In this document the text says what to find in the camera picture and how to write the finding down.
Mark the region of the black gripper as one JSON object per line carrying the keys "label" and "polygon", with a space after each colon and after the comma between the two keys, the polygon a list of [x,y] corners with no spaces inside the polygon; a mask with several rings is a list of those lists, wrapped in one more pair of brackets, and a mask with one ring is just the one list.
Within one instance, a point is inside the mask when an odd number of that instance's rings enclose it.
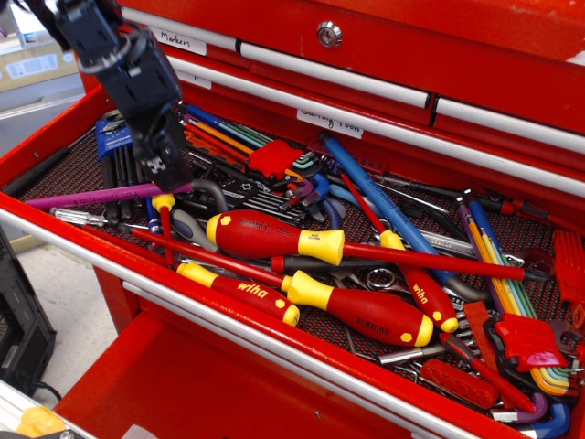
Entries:
{"label": "black gripper", "polygon": [[124,54],[96,73],[131,126],[133,154],[145,175],[162,191],[191,182],[180,148],[187,141],[170,111],[182,97],[174,69],[152,32],[143,29],[124,39]]}

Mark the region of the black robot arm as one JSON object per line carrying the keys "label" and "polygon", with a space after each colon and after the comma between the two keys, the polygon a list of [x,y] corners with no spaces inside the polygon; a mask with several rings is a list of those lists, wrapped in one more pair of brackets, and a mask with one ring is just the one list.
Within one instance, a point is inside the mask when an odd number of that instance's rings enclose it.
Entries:
{"label": "black robot arm", "polygon": [[172,107],[182,97],[179,79],[152,32],[126,20],[114,1],[27,2],[47,32],[75,53],[79,69],[95,77],[125,120],[133,156],[145,175],[164,192],[190,182],[181,155],[183,128]]}

